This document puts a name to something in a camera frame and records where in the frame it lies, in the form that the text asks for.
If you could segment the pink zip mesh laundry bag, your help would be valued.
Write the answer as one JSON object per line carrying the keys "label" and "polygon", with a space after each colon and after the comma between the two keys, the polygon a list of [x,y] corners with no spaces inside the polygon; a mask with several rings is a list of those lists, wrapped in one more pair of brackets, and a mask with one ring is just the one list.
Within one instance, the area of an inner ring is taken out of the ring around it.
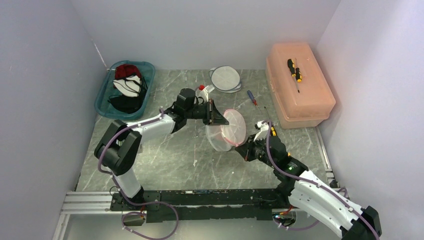
{"label": "pink zip mesh laundry bag", "polygon": [[232,147],[238,147],[245,142],[247,130],[246,122],[241,113],[235,109],[227,109],[223,116],[228,125],[207,125],[206,138],[218,152],[227,152]]}

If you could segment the white mesh blue zip laundry bag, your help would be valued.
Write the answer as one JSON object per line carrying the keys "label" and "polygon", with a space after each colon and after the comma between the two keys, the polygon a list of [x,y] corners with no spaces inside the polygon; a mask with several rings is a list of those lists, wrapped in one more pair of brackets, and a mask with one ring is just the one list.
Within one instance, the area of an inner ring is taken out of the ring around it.
{"label": "white mesh blue zip laundry bag", "polygon": [[235,93],[242,87],[239,72],[231,66],[211,68],[208,74],[213,87],[223,93]]}

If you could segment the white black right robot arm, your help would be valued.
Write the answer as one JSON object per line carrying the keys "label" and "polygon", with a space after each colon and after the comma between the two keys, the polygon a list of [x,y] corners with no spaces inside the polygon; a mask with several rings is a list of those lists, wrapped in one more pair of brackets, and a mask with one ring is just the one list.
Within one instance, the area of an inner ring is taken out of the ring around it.
{"label": "white black right robot arm", "polygon": [[362,207],[321,181],[309,168],[292,157],[277,136],[247,142],[235,150],[251,162],[271,168],[280,181],[276,203],[301,209],[332,230],[342,240],[378,240],[382,235],[379,213]]}

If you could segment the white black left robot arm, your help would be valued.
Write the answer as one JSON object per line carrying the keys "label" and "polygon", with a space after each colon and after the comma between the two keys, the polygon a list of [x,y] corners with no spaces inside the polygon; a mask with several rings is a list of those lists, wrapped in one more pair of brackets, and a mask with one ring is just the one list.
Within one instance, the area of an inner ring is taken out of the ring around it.
{"label": "white black left robot arm", "polygon": [[213,99],[205,100],[195,90],[183,88],[172,105],[161,108],[157,116],[132,123],[115,120],[104,133],[94,150],[97,169],[111,177],[129,209],[137,210],[145,202],[144,188],[133,169],[140,145],[179,131],[188,120],[201,120],[206,126],[229,124]]}

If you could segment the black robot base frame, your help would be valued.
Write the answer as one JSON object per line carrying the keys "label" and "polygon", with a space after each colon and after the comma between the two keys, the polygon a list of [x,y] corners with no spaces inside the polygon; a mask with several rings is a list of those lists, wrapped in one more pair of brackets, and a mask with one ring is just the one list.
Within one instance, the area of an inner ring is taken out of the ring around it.
{"label": "black robot base frame", "polygon": [[143,212],[147,223],[164,221],[256,219],[270,221],[292,209],[281,188],[146,190],[140,202],[113,193],[112,212]]}

